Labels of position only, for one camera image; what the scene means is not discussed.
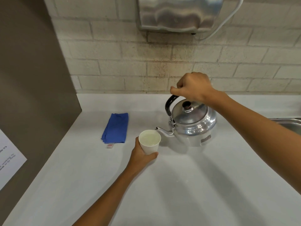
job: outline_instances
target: person's right arm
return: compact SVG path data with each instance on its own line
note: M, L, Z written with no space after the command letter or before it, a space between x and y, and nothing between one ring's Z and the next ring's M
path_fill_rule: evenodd
M274 171L301 194L301 136L213 89L207 75L187 73L170 93L221 114Z

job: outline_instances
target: white cable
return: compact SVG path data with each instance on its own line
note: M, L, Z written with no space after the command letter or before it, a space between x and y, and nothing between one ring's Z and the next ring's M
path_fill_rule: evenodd
M234 9L234 11L217 27L216 30L214 30L209 36L200 39L201 40L205 40L205 39L209 39L211 38L214 34L216 34L216 32L239 10L239 8L241 7L241 5L243 4L243 0L239 0L239 2L237 3L236 8Z

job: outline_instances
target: kettle lid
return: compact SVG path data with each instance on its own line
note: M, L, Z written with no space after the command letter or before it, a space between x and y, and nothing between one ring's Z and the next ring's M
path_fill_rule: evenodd
M190 125L202 120L207 112L208 107L206 105L185 99L174 106L172 118L178 124Z

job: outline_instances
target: sink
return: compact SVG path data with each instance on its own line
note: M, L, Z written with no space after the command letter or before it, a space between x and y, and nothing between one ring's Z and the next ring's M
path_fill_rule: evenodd
M271 119L271 120L301 135L301 119L279 118L279 119Z

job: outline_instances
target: folded blue towel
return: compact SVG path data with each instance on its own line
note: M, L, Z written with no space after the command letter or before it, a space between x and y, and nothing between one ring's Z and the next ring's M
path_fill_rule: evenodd
M104 143L124 143L128 130L129 114L111 114L109 122L102 134Z

